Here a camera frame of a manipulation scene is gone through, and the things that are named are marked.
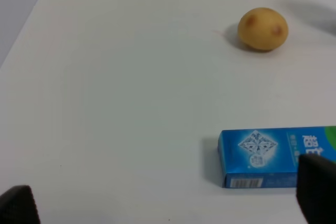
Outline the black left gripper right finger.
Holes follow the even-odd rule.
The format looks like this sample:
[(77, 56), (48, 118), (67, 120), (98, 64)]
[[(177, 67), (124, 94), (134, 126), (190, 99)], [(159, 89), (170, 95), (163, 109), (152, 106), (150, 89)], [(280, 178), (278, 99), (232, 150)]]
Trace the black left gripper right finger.
[(296, 198), (307, 223), (335, 223), (335, 162), (300, 155)]

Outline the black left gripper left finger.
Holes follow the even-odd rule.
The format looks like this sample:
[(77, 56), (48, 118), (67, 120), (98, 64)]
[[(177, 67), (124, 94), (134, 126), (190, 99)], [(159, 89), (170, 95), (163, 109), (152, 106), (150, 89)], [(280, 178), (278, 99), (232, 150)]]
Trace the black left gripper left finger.
[(13, 186), (1, 195), (1, 223), (40, 223), (30, 186)]

